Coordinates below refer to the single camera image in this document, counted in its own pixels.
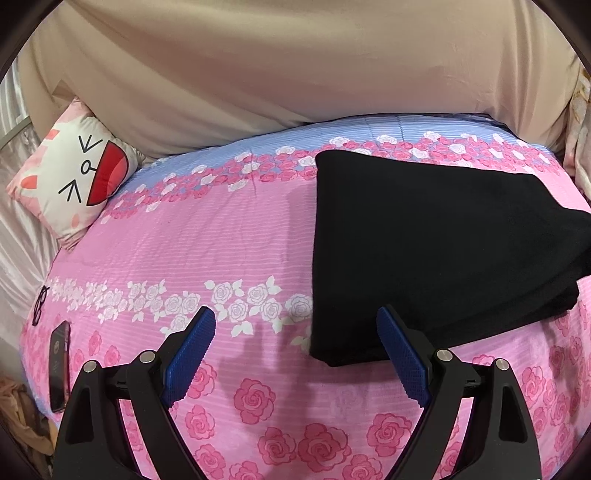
metal screw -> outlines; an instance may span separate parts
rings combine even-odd
[[[509,362],[504,358],[498,358],[495,362],[495,365],[500,370],[509,370]]]
[[[453,358],[453,353],[451,353],[449,350],[438,350],[437,358],[442,362],[449,362]]]
[[[139,361],[143,364],[150,364],[156,358],[156,354],[152,350],[146,350],[142,352],[139,356]]]
[[[95,371],[96,369],[96,362],[94,360],[88,360],[84,366],[82,367],[84,371],[89,374],[90,372]]]

blue clamp pad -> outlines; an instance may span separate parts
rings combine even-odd
[[[164,373],[164,391],[160,398],[168,408],[187,394],[215,333],[215,315],[205,309]]]
[[[409,398],[426,407],[431,400],[428,373],[408,338],[386,307],[376,317],[378,335]]]

eyeglasses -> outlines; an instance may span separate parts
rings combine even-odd
[[[45,303],[45,299],[47,298],[47,290],[49,290],[49,287],[46,287],[45,285],[43,285],[41,287],[41,291],[39,292],[39,295],[37,296],[37,301],[35,302],[35,308],[33,308],[33,323],[32,323],[32,325],[34,327],[37,326],[37,324],[39,323],[39,319],[41,318],[41,309],[43,307],[43,304]]]

white rose pattern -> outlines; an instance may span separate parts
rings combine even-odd
[[[152,314],[154,322],[168,317],[170,324],[160,328],[166,337],[178,332],[189,324],[193,315],[202,305],[202,295],[188,290],[181,294],[167,294],[165,280],[148,285],[148,281],[129,281],[126,289],[109,289],[106,282],[87,282],[85,287],[78,287],[76,280],[67,278],[63,283],[58,277],[48,280],[51,301],[67,302],[67,310],[75,311],[80,308],[89,310],[95,307],[97,319],[102,324],[107,321],[143,322],[145,314]],[[289,298],[276,298],[282,288],[275,284],[275,277],[271,275],[263,283],[249,288],[242,288],[242,279],[234,282],[215,282],[208,280],[205,289],[211,294],[216,319],[222,322],[229,319],[233,324],[231,336],[253,335],[253,317],[270,323],[275,333],[280,333],[284,326],[307,325],[309,327],[312,313],[312,298],[309,295],[295,293]],[[296,336],[291,344],[297,345],[307,352],[310,335]]]

red cartoon mouth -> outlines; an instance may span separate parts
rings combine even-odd
[[[109,140],[96,168],[86,205],[99,205],[113,195],[125,180],[128,170],[127,155],[121,147]]]

